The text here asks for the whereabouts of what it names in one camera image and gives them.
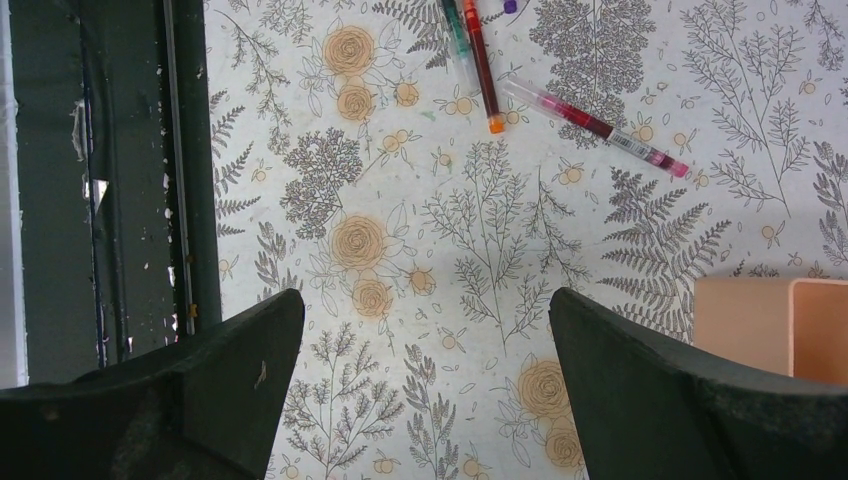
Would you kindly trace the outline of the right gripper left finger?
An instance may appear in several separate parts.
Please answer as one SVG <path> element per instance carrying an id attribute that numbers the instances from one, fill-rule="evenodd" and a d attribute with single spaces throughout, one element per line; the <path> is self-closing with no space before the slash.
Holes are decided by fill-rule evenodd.
<path id="1" fill-rule="evenodd" d="M 288 289 L 175 344 L 1 393 L 5 479 L 261 479 L 305 322 Z"/>

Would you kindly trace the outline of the black gel pen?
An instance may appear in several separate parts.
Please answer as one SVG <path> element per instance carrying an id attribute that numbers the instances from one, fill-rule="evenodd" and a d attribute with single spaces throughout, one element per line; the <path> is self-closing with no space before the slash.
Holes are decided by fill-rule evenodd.
<path id="1" fill-rule="evenodd" d="M 460 90 L 473 94 L 478 88 L 477 72 L 458 6 L 454 0 L 440 0 L 439 3 L 446 20 L 449 56 Z"/>

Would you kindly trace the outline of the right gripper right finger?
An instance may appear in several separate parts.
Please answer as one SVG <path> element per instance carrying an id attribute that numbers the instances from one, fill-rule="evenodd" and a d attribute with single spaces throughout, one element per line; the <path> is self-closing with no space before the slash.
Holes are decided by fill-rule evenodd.
<path id="1" fill-rule="evenodd" d="M 593 479 L 843 479 L 847 391 L 748 367 L 562 287 L 549 323 Z"/>

